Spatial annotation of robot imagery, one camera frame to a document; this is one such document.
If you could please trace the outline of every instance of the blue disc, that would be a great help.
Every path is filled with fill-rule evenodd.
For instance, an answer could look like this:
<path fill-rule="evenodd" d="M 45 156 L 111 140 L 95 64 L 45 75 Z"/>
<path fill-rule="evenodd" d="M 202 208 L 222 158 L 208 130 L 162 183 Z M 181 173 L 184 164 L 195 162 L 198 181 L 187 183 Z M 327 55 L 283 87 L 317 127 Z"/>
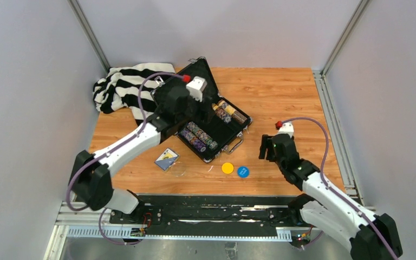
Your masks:
<path fill-rule="evenodd" d="M 237 174 L 238 176 L 240 176 L 240 178 L 246 178 L 248 177 L 248 175 L 250 175 L 250 170 L 246 168 L 245 166 L 242 166 L 238 168 Z"/>

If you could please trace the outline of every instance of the striped cloth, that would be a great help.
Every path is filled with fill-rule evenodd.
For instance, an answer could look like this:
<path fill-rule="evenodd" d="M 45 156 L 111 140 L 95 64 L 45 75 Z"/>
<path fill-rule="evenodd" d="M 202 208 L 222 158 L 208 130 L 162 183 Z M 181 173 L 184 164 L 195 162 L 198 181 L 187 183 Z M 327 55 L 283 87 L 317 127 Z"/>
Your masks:
<path fill-rule="evenodd" d="M 138 88 L 145 78 L 156 72 L 175 72 L 169 63 L 141 63 L 133 67 L 111 68 L 106 78 L 98 80 L 93 86 L 93 100 L 96 110 L 110 114 L 122 107 L 129 107 L 140 125 L 143 121 L 138 107 Z M 151 97 L 151 91 L 158 85 L 148 80 L 142 88 L 141 101 L 146 117 L 152 115 L 157 108 Z"/>

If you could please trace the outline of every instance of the cable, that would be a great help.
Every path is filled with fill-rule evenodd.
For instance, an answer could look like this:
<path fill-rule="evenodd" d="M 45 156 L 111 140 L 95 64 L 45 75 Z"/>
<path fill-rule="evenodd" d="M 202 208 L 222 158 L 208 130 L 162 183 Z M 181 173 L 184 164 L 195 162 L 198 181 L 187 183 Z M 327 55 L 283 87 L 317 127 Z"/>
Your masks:
<path fill-rule="evenodd" d="M 326 132 L 326 129 L 324 128 L 324 126 L 316 121 L 313 118 L 309 118 L 306 116 L 300 116 L 300 117 L 296 117 L 296 118 L 291 118 L 291 119 L 287 119 L 282 121 L 282 123 L 287 123 L 287 122 L 291 122 L 294 120 L 307 120 L 307 121 L 312 121 L 315 124 L 317 124 L 321 130 L 323 130 L 324 133 L 324 138 L 326 140 L 326 147 L 324 149 L 324 155 L 323 155 L 323 159 L 321 161 L 321 166 L 320 166 L 320 177 L 321 177 L 321 181 L 324 183 L 324 185 L 326 186 L 326 188 L 328 188 L 330 191 L 332 191 L 332 193 L 334 193 L 336 196 L 338 196 L 340 199 L 342 199 L 345 203 L 347 203 L 351 208 L 353 208 L 353 210 L 355 210 L 360 217 L 362 217 L 368 224 L 369 226 L 371 226 L 371 228 L 374 230 L 374 232 L 376 233 L 376 235 L 380 238 L 380 240 L 382 241 L 383 245 L 386 247 L 386 249 L 388 250 L 388 252 L 390 253 L 390 255 L 392 256 L 392 258 L 394 260 L 399 260 L 398 257 L 396 256 L 396 254 L 394 253 L 393 249 L 391 248 L 391 246 L 388 244 L 387 240 L 385 239 L 385 237 L 382 235 L 382 233 L 380 233 L 379 229 L 374 225 L 374 223 L 372 223 L 371 220 L 369 220 L 369 218 L 366 216 L 366 214 L 364 214 L 364 212 L 360 211 L 358 209 L 357 206 L 355 206 L 349 199 L 345 198 L 344 196 L 340 195 L 336 189 L 334 189 L 333 187 L 329 186 L 328 182 L 326 181 L 326 179 L 324 178 L 324 163 L 326 162 L 326 157 L 328 156 L 328 151 L 329 151 L 329 137 L 328 137 L 328 133 Z M 321 236 L 322 236 L 323 232 L 321 232 L 315 239 L 313 239 L 312 241 L 310 241 L 310 243 L 308 243 L 305 248 L 307 248 L 308 246 L 310 246 L 311 244 L 313 244 L 314 242 L 316 242 Z"/>
<path fill-rule="evenodd" d="M 152 224 L 152 213 L 146 212 L 145 215 L 149 215 L 149 223 L 147 224 L 147 227 L 149 228 Z"/>
<path fill-rule="evenodd" d="M 311 235 L 311 230 L 313 229 L 313 225 L 310 227 L 310 230 L 307 232 L 307 233 L 305 233 L 306 234 L 306 236 L 310 236 Z"/>
<path fill-rule="evenodd" d="M 142 222 L 142 228 L 141 228 L 141 230 L 142 230 L 142 232 L 144 232 L 144 225 L 146 224 L 147 217 L 146 217 L 146 215 L 142 215 L 142 216 L 144 217 L 144 221 Z"/>
<path fill-rule="evenodd" d="M 115 240 L 112 240 L 112 239 L 108 238 L 106 236 L 105 232 L 103 231 L 103 228 L 101 227 L 101 220 L 103 219 L 103 215 L 105 214 L 106 210 L 107 209 L 105 208 L 101 212 L 101 214 L 100 214 L 100 220 L 98 221 L 98 228 L 100 229 L 101 236 L 104 239 L 108 240 L 109 242 L 113 243 L 114 245 L 136 245 L 136 244 L 139 244 L 142 241 L 142 240 L 139 240 L 139 241 L 136 241 L 136 242 L 119 242 L 119 241 L 115 241 Z"/>
<path fill-rule="evenodd" d="M 147 118 L 146 118 L 146 113 L 144 111 L 144 108 L 142 107 L 141 90 L 142 90 L 144 84 L 148 80 L 150 80 L 151 78 L 156 77 L 156 76 L 164 76 L 164 75 L 166 75 L 166 76 L 174 76 L 174 77 L 180 78 L 182 80 L 187 80 L 187 75 L 178 75 L 178 74 L 175 74 L 175 73 L 168 73 L 168 72 L 157 72 L 157 73 L 154 73 L 154 74 L 150 75 L 149 77 L 145 78 L 144 81 L 139 86 L 139 89 L 138 89 L 138 106 L 139 106 L 139 109 L 141 111 L 142 118 L 143 118 L 143 122 L 141 123 L 142 127 L 139 128 L 138 132 L 136 132 L 134 135 L 130 136 L 130 138 L 124 140 L 122 143 L 118 144 L 117 146 L 115 146 L 114 148 L 112 148 L 111 150 L 109 150 L 107 153 L 113 153 L 116 150 L 120 149 L 122 146 L 124 146 L 125 144 L 129 143 L 130 141 L 132 141 L 136 136 L 138 136 L 144 130 L 144 128 L 146 127 L 146 123 L 147 123 L 147 120 L 146 119 Z M 87 205 L 85 205 L 85 206 L 83 206 L 81 208 L 77 208 L 77 209 L 75 207 L 73 207 L 73 205 L 72 205 L 72 203 L 70 201 L 70 193 L 71 193 L 71 190 L 73 189 L 74 183 L 77 181 L 77 179 L 79 178 L 80 174 L 85 171 L 85 169 L 87 169 L 92 164 L 94 164 L 97 161 L 99 161 L 99 160 L 103 159 L 104 157 L 106 157 L 106 154 L 107 153 L 105 152 L 105 153 L 99 155 L 98 157 L 94 158 L 93 160 L 89 161 L 85 165 L 83 165 L 74 174 L 74 176 L 72 177 L 72 179 L 71 179 L 71 181 L 69 182 L 69 185 L 68 185 L 68 191 L 66 192 L 66 203 L 68 205 L 68 208 L 71 209 L 72 211 L 82 211 L 82 210 L 88 208 Z"/>

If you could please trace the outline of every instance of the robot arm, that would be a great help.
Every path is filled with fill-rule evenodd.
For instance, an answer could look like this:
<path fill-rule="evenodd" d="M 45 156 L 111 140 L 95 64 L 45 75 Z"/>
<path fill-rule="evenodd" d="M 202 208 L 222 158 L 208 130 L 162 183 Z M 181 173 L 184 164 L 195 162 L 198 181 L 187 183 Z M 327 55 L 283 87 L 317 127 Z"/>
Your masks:
<path fill-rule="evenodd" d="M 172 88 L 165 102 L 159 104 L 144 125 L 93 154 L 80 152 L 71 178 L 92 160 L 97 161 L 76 178 L 72 188 L 76 195 L 92 210 L 107 207 L 130 214 L 143 205 L 133 192 L 112 188 L 111 178 L 139 154 L 176 134 L 187 122 L 195 119 L 209 122 L 214 111 L 211 97 L 203 95 L 205 87 L 204 79 L 194 77 L 185 87 Z"/>
<path fill-rule="evenodd" d="M 291 123 L 277 128 L 277 135 L 262 136 L 259 158 L 275 162 L 285 179 L 304 192 L 289 205 L 295 214 L 294 219 L 316 226 L 333 237 L 350 252 L 353 260 L 392 259 L 370 226 L 371 222 L 394 253 L 401 256 L 402 247 L 395 221 L 387 214 L 377 216 L 355 202 L 321 174 L 318 167 L 300 158 Z"/>

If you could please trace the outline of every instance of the yellow chip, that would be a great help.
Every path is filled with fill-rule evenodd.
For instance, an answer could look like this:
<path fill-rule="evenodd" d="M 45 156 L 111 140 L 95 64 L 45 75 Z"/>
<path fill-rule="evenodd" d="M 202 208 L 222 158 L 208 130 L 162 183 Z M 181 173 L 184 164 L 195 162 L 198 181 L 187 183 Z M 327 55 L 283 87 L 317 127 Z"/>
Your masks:
<path fill-rule="evenodd" d="M 227 113 L 229 113 L 230 115 L 232 115 L 233 113 L 235 113 L 235 108 L 228 106 L 224 109 Z"/>
<path fill-rule="evenodd" d="M 233 172 L 233 164 L 226 162 L 222 166 L 222 170 L 225 174 L 231 174 Z"/>

